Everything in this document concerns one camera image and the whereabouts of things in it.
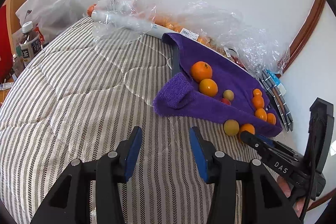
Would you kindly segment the person's hand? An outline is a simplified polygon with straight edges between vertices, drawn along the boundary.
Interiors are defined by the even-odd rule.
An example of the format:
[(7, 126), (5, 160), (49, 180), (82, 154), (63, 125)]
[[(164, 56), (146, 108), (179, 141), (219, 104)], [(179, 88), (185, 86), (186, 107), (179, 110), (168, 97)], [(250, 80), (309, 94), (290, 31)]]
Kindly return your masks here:
[(300, 221), (303, 222), (308, 207), (313, 203), (313, 200), (311, 199), (313, 177), (308, 180), (306, 187), (307, 192), (300, 198), (299, 196), (302, 195), (303, 189), (296, 189), (295, 187), (291, 189), (287, 180), (281, 176), (277, 177), (277, 183), (288, 200), (293, 204), (293, 209), (299, 217)]

